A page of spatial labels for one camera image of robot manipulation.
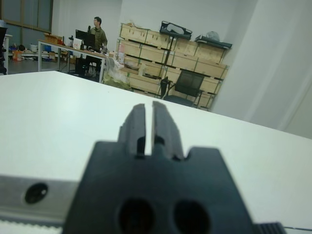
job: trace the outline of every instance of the black mesh chair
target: black mesh chair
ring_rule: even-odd
[[[161,97],[162,99],[170,102],[174,102],[177,104],[185,105],[185,106],[193,106],[197,97],[199,105],[202,91],[200,90],[201,84],[203,83],[204,75],[200,75],[194,72],[189,71],[181,71],[181,74],[176,82],[176,84],[172,84],[168,78],[162,80],[161,87]],[[175,88],[175,91],[186,94],[188,96],[195,97],[194,101],[187,100],[182,97],[168,95],[169,91]]]
[[[6,29],[7,28],[0,27],[0,73],[2,73],[4,75],[6,75],[7,70],[4,67],[4,60],[5,59],[4,59],[3,53],[6,52],[6,50],[3,49],[2,45],[3,45]]]

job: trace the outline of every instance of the white wall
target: white wall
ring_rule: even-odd
[[[109,50],[113,51],[119,31],[119,16],[122,0],[54,0],[52,17],[52,34],[65,36],[65,42],[75,30],[87,31],[88,26],[94,27],[94,17],[102,19]]]
[[[230,66],[233,64],[236,54],[246,34],[250,19],[254,14],[256,3],[257,0],[238,1],[231,24],[224,38],[225,41],[233,44],[232,49],[227,52],[223,60],[224,64]]]
[[[169,21],[193,31],[192,39],[216,31],[223,40],[239,0],[123,0],[120,22],[159,31]]]
[[[258,0],[213,112],[285,129],[312,64],[312,1]]]
[[[285,131],[312,139],[312,85]]]

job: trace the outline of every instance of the window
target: window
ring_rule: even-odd
[[[53,0],[0,0],[0,4],[12,43],[28,47],[51,32]]]

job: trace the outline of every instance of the desk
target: desk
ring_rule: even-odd
[[[116,141],[139,103],[150,154],[155,100],[175,120],[184,154],[220,149],[254,222],[312,229],[312,140],[59,72],[0,79],[0,173],[79,181],[94,143]]]
[[[3,46],[6,49],[6,52],[4,53],[4,67],[6,68],[6,73],[9,74],[9,43],[10,43],[10,38],[12,35],[5,34],[4,41],[3,41]]]
[[[100,53],[95,53],[95,52],[91,52],[91,51],[87,51],[87,50],[78,50],[69,46],[64,46],[64,45],[59,45],[59,44],[54,44],[51,42],[47,42],[44,40],[38,40],[38,71],[41,72],[42,68],[41,68],[41,56],[42,56],[42,45],[50,45],[50,46],[54,46],[58,49],[58,70],[60,71],[60,55],[61,55],[61,50],[66,50],[66,51],[71,51],[71,52],[79,52],[83,55],[88,55],[97,59],[102,60],[101,63],[101,71],[99,74],[99,80],[98,82],[101,83],[102,82],[102,78],[103,78],[103,74],[104,74],[104,64],[105,64],[105,59],[106,56]],[[67,71],[69,72],[69,65],[70,65],[70,55],[69,53],[67,54]]]

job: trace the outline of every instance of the table leg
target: table leg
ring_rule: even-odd
[[[6,49],[4,67],[6,68],[6,73],[9,74],[9,38],[4,38],[4,48]]]
[[[38,41],[38,71],[41,72],[41,42]]]
[[[105,58],[102,58],[101,71],[99,73],[99,79],[98,79],[99,83],[102,83],[103,74],[104,74],[104,63],[105,63]]]
[[[67,72],[69,73],[70,67],[70,51],[67,51]]]
[[[61,72],[60,70],[60,48],[58,49],[58,71]]]

